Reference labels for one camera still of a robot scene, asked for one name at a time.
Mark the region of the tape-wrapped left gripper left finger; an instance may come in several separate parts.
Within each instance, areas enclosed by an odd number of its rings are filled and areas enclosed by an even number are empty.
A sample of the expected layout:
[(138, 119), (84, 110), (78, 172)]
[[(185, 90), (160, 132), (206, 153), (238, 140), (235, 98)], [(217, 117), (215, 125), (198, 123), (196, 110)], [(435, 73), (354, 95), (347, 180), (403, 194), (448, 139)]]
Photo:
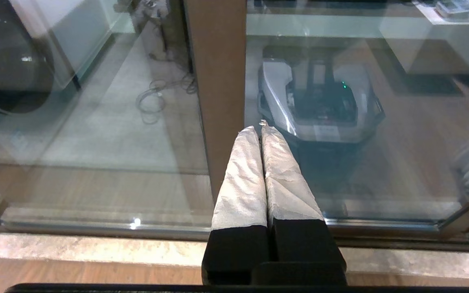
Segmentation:
[(269, 260), (267, 195), (259, 136), (253, 126), (233, 143), (202, 260), (204, 285), (249, 285)]

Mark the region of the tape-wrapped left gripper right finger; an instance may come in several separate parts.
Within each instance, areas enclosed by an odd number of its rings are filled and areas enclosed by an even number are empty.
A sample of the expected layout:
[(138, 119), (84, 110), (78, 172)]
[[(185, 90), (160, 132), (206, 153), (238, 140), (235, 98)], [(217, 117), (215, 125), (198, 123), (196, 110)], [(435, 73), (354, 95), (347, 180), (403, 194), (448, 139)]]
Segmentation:
[(346, 285), (346, 261), (283, 135), (262, 126), (272, 260), (261, 284)]

